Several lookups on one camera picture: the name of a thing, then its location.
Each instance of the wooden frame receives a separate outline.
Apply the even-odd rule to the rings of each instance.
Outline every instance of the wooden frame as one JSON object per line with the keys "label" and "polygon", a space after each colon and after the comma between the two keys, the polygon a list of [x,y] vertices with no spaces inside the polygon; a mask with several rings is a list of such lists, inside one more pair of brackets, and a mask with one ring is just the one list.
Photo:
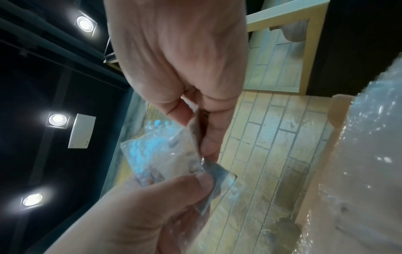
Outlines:
{"label": "wooden frame", "polygon": [[260,87],[245,85],[245,90],[263,90],[305,95],[310,80],[315,53],[320,40],[325,14],[329,0],[294,0],[260,12],[247,15],[247,31],[265,29],[273,26],[289,24],[301,20],[309,20],[304,47],[303,67],[299,87]]}

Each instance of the human hand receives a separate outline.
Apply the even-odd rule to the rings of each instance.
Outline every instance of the human hand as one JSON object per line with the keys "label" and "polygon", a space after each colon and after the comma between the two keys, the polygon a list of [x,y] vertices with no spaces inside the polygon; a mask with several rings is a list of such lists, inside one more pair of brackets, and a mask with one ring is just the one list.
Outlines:
{"label": "human hand", "polygon": [[206,197],[213,185],[207,173],[145,188],[129,179],[102,197],[45,254],[182,253],[209,218],[191,205]]}
{"label": "human hand", "polygon": [[201,153],[218,159],[247,61],[244,0],[105,0],[120,67],[144,99],[182,125],[185,96],[210,112]]}

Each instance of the transparent plastic packaging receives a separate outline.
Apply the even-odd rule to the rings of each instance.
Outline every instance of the transparent plastic packaging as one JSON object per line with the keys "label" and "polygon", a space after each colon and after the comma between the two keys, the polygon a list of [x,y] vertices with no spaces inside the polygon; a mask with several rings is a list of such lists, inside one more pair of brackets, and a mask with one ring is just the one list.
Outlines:
{"label": "transparent plastic packaging", "polygon": [[349,108],[293,254],[402,253],[402,58]]}
{"label": "transparent plastic packaging", "polygon": [[202,117],[196,113],[186,128],[174,122],[155,121],[146,126],[142,137],[121,143],[122,152],[142,187],[199,172],[207,172],[213,177],[215,186],[211,194],[169,222],[173,228],[170,233],[182,253],[189,248],[228,191],[231,196],[240,191],[232,188],[235,174],[200,156]]}

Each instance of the recessed light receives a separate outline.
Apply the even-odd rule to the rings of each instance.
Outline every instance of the recessed light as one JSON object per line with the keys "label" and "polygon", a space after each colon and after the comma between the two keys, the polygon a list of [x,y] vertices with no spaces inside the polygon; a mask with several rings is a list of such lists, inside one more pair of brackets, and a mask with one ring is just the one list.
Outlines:
{"label": "recessed light", "polygon": [[62,114],[54,114],[49,117],[49,123],[53,126],[62,126],[67,123],[67,117]]}
{"label": "recessed light", "polygon": [[92,21],[85,16],[80,16],[77,18],[77,25],[82,31],[87,33],[90,33],[94,30]]}
{"label": "recessed light", "polygon": [[32,195],[29,195],[28,197],[24,198],[24,200],[22,201],[22,204],[24,206],[37,205],[42,200],[42,198],[43,198],[43,196],[40,193],[32,194]]}

